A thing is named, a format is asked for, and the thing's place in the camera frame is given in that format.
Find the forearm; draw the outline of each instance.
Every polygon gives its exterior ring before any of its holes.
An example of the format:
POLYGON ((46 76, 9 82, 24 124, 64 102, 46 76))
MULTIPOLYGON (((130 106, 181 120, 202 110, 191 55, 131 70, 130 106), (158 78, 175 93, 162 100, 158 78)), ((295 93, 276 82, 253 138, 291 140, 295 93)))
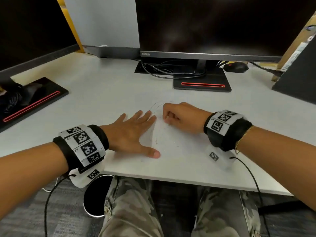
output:
POLYGON ((67 171, 67 161, 54 143, 1 157, 0 219, 67 171))
POLYGON ((316 147, 253 127, 238 150, 298 199, 316 210, 316 147))

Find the tabletop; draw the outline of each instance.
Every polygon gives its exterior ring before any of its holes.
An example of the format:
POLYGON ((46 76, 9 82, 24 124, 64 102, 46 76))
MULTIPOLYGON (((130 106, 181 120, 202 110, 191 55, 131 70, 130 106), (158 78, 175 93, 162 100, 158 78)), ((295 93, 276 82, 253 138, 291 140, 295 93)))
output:
MULTIPOLYGON (((147 111, 154 100, 184 100, 211 112, 228 109, 242 113, 256 126, 316 145, 316 126, 311 124, 316 119, 315 106, 272 91, 271 74, 265 71, 250 67, 243 74, 226 73, 232 91, 223 93, 174 90, 172 80, 134 73, 136 65, 133 60, 72 53, 13 76, 21 84, 47 77, 69 90, 69 95, 0 133, 0 156, 50 142, 58 132, 79 124, 104 125, 124 112, 132 116, 138 110, 147 111)), ((104 172, 257 191, 251 175, 238 161, 229 170, 214 164, 205 153, 209 145, 206 135, 183 134, 164 126, 161 116, 157 121, 142 142, 159 147, 159 159, 107 151, 104 172)), ((242 153, 238 157, 252 171, 262 192, 291 195, 242 153)))

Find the leg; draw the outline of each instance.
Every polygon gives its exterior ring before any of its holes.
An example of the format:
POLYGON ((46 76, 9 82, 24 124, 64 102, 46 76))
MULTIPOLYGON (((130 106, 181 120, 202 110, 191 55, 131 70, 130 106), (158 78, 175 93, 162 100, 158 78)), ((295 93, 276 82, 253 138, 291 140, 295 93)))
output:
POLYGON ((258 237, 258 209, 247 191, 206 187, 192 237, 258 237))
POLYGON ((150 181, 115 176, 107 193, 99 237, 163 237, 150 181))

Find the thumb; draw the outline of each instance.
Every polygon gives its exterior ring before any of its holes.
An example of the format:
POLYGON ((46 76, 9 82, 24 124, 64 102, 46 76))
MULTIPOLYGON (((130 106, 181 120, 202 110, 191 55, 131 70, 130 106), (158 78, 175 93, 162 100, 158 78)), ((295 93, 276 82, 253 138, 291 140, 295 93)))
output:
POLYGON ((158 159, 160 157, 159 151, 155 150, 154 148, 142 146, 139 144, 138 151, 139 154, 146 155, 147 157, 158 159))
POLYGON ((173 125, 179 129, 181 129, 181 123, 180 123, 180 120, 177 120, 177 119, 174 119, 174 118, 170 118, 170 117, 167 117, 167 119, 165 119, 165 122, 168 124, 168 125, 173 125))

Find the gray wall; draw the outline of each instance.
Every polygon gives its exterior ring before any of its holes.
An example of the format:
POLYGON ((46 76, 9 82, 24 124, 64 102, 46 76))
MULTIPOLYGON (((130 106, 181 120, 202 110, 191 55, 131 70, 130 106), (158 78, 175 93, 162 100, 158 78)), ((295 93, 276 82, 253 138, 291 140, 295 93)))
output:
POLYGON ((135 0, 65 0, 82 45, 139 48, 135 0))

